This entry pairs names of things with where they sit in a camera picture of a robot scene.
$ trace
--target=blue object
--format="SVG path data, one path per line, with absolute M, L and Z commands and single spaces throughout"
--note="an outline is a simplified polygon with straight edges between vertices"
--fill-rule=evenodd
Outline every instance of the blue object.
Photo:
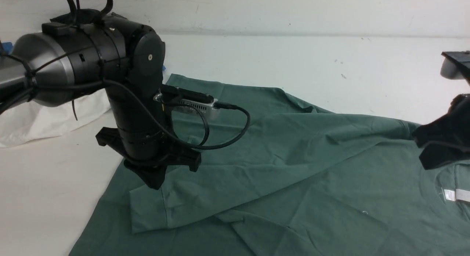
M 4 49 L 8 54 L 11 53 L 11 50 L 13 49 L 13 43 L 11 43 L 11 42 L 3 42 L 1 45 L 2 45 L 3 49 Z

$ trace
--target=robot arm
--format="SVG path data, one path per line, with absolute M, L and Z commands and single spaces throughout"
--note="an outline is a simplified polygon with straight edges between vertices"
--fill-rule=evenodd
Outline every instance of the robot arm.
M 76 20 L 73 0 L 67 0 Z M 195 149 L 233 144 L 248 129 L 248 112 L 212 96 L 162 84 L 165 43 L 147 25 L 107 15 L 112 0 L 92 24 L 42 24 L 41 33 L 23 35 L 11 54 L 0 50 L 0 113 L 22 102 L 56 107 L 105 88 L 116 129 L 104 127 L 96 139 L 121 154 L 124 165 L 153 189 L 159 189 L 168 165 L 198 170 Z M 245 128 L 226 143 L 204 146 L 207 118 L 220 109 L 247 115 Z M 200 145 L 178 139 L 171 112 L 198 114 L 206 134 Z

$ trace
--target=screw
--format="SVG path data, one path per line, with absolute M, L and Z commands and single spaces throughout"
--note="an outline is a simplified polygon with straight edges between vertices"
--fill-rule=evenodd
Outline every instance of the screw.
M 161 97 L 162 97 L 162 94 L 161 94 L 161 93 L 157 93 L 157 94 L 153 97 L 153 100 L 154 100 L 154 101 L 159 101 Z

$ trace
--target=white table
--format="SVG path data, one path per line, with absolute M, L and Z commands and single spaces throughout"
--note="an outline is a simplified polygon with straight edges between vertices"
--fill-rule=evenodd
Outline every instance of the white table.
M 470 39 L 163 35 L 166 67 L 187 77 L 280 87 L 339 113 L 426 123 L 470 91 L 440 77 L 440 52 Z M 110 112 L 63 137 L 0 149 L 0 255 L 66 255 L 121 157 L 94 138 Z

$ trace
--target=white wall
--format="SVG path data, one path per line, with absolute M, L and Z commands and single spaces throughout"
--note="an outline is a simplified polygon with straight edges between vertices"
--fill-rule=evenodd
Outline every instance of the white wall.
M 470 0 L 114 0 L 159 32 L 470 37 Z M 81 0 L 84 8 L 105 0 Z M 40 29 L 65 0 L 0 0 L 0 36 Z

